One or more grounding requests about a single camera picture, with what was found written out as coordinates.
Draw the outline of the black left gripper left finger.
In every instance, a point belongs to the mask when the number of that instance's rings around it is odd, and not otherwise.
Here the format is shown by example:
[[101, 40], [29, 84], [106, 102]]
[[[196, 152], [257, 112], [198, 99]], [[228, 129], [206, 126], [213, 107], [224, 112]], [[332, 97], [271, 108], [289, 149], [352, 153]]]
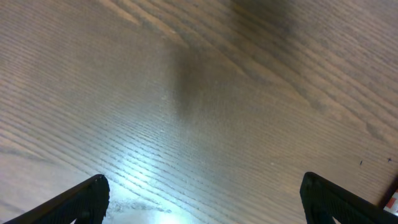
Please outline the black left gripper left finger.
[[102, 224], [109, 192], [107, 178], [96, 174], [6, 224]]

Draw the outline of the orange red t-shirt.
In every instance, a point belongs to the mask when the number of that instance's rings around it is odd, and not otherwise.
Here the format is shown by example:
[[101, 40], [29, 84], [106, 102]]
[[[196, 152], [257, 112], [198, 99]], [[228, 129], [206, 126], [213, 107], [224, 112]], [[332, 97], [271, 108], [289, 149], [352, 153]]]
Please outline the orange red t-shirt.
[[391, 198], [384, 206], [384, 210], [395, 216], [398, 216], [398, 190], [392, 194]]

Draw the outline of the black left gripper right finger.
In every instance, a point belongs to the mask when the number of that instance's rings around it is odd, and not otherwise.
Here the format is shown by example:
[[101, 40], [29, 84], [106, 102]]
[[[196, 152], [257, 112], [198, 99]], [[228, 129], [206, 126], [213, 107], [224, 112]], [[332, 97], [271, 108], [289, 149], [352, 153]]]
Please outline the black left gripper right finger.
[[306, 172], [300, 197], [308, 224], [388, 224], [397, 216], [313, 172]]

